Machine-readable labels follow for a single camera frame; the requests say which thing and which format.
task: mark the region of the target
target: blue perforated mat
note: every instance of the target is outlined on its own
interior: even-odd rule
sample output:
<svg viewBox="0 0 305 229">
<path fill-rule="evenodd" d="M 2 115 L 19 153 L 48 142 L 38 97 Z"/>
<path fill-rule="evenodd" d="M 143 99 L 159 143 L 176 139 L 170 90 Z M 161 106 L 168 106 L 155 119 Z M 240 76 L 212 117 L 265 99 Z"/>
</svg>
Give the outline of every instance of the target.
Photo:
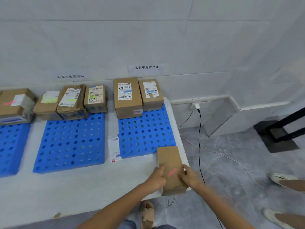
<svg viewBox="0 0 305 229">
<path fill-rule="evenodd" d="M 105 162 L 105 113 L 48 121 L 33 172 L 49 173 Z"/>
<path fill-rule="evenodd" d="M 18 173 L 30 127 L 29 123 L 0 126 L 0 177 Z"/>
<path fill-rule="evenodd" d="M 120 155 L 130 158 L 153 154 L 157 147 L 176 146 L 167 111 L 143 112 L 141 117 L 119 120 Z"/>
</svg>

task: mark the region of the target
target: gray marble floor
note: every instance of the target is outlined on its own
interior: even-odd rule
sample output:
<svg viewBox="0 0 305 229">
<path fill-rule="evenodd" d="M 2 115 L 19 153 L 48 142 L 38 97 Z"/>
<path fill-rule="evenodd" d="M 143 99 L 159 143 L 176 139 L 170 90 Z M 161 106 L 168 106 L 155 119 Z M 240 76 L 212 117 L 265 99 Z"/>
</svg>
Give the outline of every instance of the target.
<svg viewBox="0 0 305 229">
<path fill-rule="evenodd" d="M 183 145 L 190 166 L 199 171 L 198 129 L 181 130 Z M 300 150 L 270 154 L 253 128 L 235 134 L 208 138 L 203 128 L 200 133 L 200 165 L 206 183 L 224 201 L 234 208 L 256 228 L 279 229 L 261 214 L 261 208 L 273 208 L 280 212 L 305 215 L 305 194 L 272 183 L 267 173 L 287 173 L 305 179 L 305 137 L 296 139 Z M 178 195 L 171 207 L 166 206 L 166 197 L 153 199 L 156 209 L 156 224 L 170 224 L 178 229 L 220 229 L 216 216 L 194 191 Z M 137 206 L 129 215 L 140 221 Z M 18 227 L 28 228 L 75 228 L 95 212 L 39 222 Z"/>
</svg>

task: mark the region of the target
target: black cable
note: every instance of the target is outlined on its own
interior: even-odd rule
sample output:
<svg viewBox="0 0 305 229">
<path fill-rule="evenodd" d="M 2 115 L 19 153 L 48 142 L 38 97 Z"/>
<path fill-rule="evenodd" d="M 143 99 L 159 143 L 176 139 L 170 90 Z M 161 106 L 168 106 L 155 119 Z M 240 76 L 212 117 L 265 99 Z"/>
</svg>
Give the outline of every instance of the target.
<svg viewBox="0 0 305 229">
<path fill-rule="evenodd" d="M 192 111 L 192 113 L 193 113 L 193 112 L 194 112 L 194 111 Z M 191 113 L 191 115 L 192 115 L 192 113 Z M 191 117 L 191 115 L 189 116 L 189 118 Z M 188 119 L 189 119 L 189 118 L 187 118 L 187 120 L 186 120 L 186 121 L 188 121 Z M 186 122 L 186 121 L 185 121 L 185 122 Z M 182 125 L 184 125 L 184 124 L 185 124 L 185 122 L 184 122 Z M 178 129 L 180 129 L 180 128 L 182 127 L 182 125 L 181 125 L 181 126 L 178 128 Z"/>
<path fill-rule="evenodd" d="M 205 180 L 204 180 L 204 178 L 203 178 L 203 175 L 202 175 L 202 172 L 201 172 L 201 166 L 200 166 L 200 155 L 201 155 L 201 152 L 200 152 L 200 129 L 201 129 L 202 118 L 201 118 L 200 110 L 197 109 L 197 111 L 199 112 L 199 115 L 200 115 L 200 126 L 199 126 L 199 133 L 198 133 L 198 144 L 199 144 L 199 169 L 200 169 L 200 173 L 201 173 L 202 180 L 203 180 L 204 184 L 206 184 L 206 182 L 205 182 Z M 219 224 L 220 224 L 220 226 L 221 226 L 221 229 L 223 229 L 223 228 L 222 228 L 222 225 L 221 225 L 221 222 L 220 222 L 220 220 L 219 220 L 219 218 L 218 218 L 217 215 L 216 215 L 216 218 L 218 219 L 218 222 L 219 222 Z"/>
</svg>

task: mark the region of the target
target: white shoe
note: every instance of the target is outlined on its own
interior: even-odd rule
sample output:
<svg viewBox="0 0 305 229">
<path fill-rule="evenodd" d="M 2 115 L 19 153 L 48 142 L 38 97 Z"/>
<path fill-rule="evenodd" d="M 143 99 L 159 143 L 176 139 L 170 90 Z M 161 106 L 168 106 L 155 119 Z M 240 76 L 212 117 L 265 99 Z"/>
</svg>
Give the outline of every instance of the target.
<svg viewBox="0 0 305 229">
<path fill-rule="evenodd" d="M 279 225 L 280 227 L 283 227 L 285 229 L 295 229 L 295 228 L 289 226 L 288 224 L 281 222 L 280 220 L 278 220 L 275 217 L 275 214 L 280 214 L 280 212 L 276 212 L 271 209 L 262 208 L 262 213 L 269 221 Z"/>
<path fill-rule="evenodd" d="M 276 184 L 283 186 L 280 184 L 281 180 L 299 180 L 297 177 L 289 174 L 281 174 L 281 173 L 272 173 L 269 175 L 269 178 L 274 181 Z"/>
</svg>

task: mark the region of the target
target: metal stand base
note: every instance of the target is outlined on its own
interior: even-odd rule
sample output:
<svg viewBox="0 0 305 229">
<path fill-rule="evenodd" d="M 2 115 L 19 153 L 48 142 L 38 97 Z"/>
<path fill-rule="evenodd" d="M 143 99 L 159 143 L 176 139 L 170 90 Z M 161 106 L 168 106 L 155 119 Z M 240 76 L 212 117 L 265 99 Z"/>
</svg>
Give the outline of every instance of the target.
<svg viewBox="0 0 305 229">
<path fill-rule="evenodd" d="M 265 146 L 269 150 L 270 153 L 278 153 L 284 151 L 292 151 L 300 149 L 296 143 L 291 139 L 288 141 L 280 141 L 275 143 L 270 135 L 265 130 L 266 127 L 276 123 L 277 121 L 261 121 L 254 125 L 254 129 L 257 131 L 258 135 L 261 137 Z M 273 136 L 275 138 L 287 135 L 287 131 L 284 128 L 275 128 L 271 130 Z"/>
</svg>

